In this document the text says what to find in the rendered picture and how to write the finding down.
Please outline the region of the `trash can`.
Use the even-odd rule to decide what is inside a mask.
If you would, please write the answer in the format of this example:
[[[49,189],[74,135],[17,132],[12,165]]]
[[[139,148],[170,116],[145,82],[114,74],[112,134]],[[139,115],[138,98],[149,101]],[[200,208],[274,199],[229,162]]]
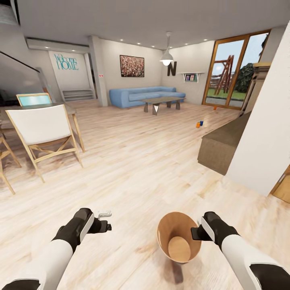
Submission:
[[[157,240],[162,251],[179,265],[190,262],[200,252],[202,241],[193,240],[192,227],[198,227],[196,222],[178,211],[163,216],[157,226]]]

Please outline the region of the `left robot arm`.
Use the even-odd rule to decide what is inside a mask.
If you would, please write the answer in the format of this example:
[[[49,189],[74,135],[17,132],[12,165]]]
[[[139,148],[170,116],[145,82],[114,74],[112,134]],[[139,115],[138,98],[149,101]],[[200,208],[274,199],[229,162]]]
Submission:
[[[86,234],[112,230],[107,220],[108,209],[80,208],[66,226],[61,226],[52,241],[23,269],[16,273],[1,290],[56,290],[76,247]]]

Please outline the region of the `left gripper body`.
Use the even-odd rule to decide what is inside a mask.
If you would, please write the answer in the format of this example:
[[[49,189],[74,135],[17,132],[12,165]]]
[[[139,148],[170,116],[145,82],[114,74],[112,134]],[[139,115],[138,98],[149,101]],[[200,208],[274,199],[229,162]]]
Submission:
[[[88,231],[87,234],[95,234],[95,233],[104,233],[104,232],[107,232],[107,224],[108,224],[108,221],[107,220],[97,220],[97,224],[96,226],[94,227],[93,230],[91,231]]]

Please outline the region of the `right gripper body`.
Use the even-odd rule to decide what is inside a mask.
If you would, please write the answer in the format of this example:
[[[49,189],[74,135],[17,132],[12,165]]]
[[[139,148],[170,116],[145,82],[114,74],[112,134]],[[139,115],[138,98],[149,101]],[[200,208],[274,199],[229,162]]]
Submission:
[[[205,236],[202,231],[201,227],[191,228],[192,238],[193,240],[201,240],[201,241],[213,241],[210,237]]]

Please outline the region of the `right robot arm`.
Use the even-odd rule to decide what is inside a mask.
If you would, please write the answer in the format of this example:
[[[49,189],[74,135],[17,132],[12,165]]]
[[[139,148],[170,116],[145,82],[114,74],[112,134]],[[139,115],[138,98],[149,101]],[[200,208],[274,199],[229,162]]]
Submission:
[[[241,237],[213,211],[197,217],[191,228],[193,240],[213,241],[219,246],[243,290],[290,290],[290,272]]]

